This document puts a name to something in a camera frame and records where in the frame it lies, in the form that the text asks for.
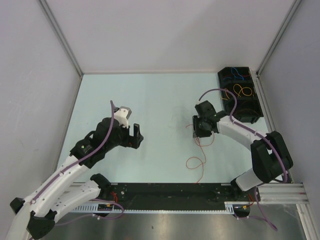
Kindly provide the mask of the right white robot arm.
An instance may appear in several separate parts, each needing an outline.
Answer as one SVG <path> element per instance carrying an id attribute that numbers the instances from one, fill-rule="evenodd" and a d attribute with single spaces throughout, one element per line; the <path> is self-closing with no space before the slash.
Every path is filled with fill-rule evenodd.
<path id="1" fill-rule="evenodd" d="M 242 201 L 249 190 L 268 184 L 294 165 L 283 136 L 254 130 L 234 119 L 225 111 L 217 112 L 209 101 L 195 105 L 197 115 L 192 117 L 193 137 L 206 138 L 213 133 L 227 136 L 246 147 L 251 153 L 252 167 L 231 181 L 231 196 Z"/>

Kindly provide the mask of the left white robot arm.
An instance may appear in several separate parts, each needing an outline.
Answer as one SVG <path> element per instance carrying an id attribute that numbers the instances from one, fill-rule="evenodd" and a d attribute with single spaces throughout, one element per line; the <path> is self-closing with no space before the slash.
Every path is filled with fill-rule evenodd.
<path id="1" fill-rule="evenodd" d="M 6 234 L 8 240 L 39 240 L 75 207 L 90 201 L 105 200 L 110 196 L 110 182 L 101 174 L 93 175 L 88 182 L 69 193 L 65 191 L 85 172 L 105 158 L 106 153 L 121 146 L 138 149 L 144 137 L 140 126 L 133 125 L 130 135 L 127 109 L 120 108 L 104 118 L 78 141 L 69 156 L 37 190 L 30 195 L 16 197 L 10 203 L 15 217 Z"/>

